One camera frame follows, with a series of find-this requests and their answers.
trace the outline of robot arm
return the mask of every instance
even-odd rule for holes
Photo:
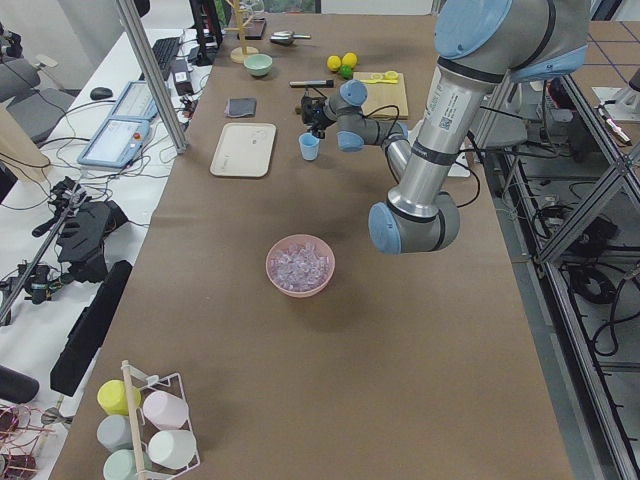
[[[303,121],[316,136],[322,138],[322,130],[336,122],[342,150],[380,145],[400,177],[386,202],[369,212],[378,250],[433,251],[455,239],[458,209],[441,189],[484,96],[507,73],[513,82],[528,82],[578,69],[586,55],[589,5],[589,0],[448,0],[436,24],[440,57],[413,145],[398,125],[356,121],[366,100],[366,88],[356,80],[307,109]]]
[[[22,56],[22,37],[15,32],[5,30],[0,23],[0,37],[4,38],[8,45],[0,45],[0,61],[5,55],[8,57],[20,58]]]

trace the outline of lime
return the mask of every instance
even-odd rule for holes
[[[353,77],[353,69],[349,65],[342,65],[338,73],[345,80],[350,80]]]
[[[340,61],[340,57],[337,55],[331,55],[327,58],[327,68],[332,72],[337,72],[340,69],[342,62]]]
[[[342,64],[349,65],[351,67],[351,70],[353,70],[358,64],[358,56],[353,52],[345,53],[342,57]]]

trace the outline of white cup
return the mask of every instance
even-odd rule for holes
[[[129,417],[109,415],[100,422],[97,436],[98,441],[110,452],[130,450],[133,448]]]
[[[158,390],[145,399],[142,413],[158,430],[179,430],[189,418],[189,405],[180,397]]]
[[[149,441],[149,458],[163,467],[179,470],[196,454],[196,437],[189,430],[162,430]]]

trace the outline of blue joint cap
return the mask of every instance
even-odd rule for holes
[[[475,52],[498,31],[513,0],[448,0],[436,23],[435,47],[449,60]]]
[[[367,101],[367,87],[359,80],[349,80],[340,86],[340,96],[349,105],[359,107]]]
[[[511,72],[510,80],[514,83],[550,80],[561,75],[575,72],[582,66],[587,56],[587,46],[571,50],[541,63],[529,65]]]
[[[358,152],[364,147],[364,139],[353,132],[338,132],[338,148],[342,152]]]
[[[398,255],[402,252],[398,224],[389,207],[382,202],[376,203],[369,210],[369,236],[382,253]]]

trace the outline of computer mouse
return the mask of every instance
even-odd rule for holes
[[[102,100],[104,98],[113,97],[113,92],[107,87],[96,87],[89,94],[91,100]]]

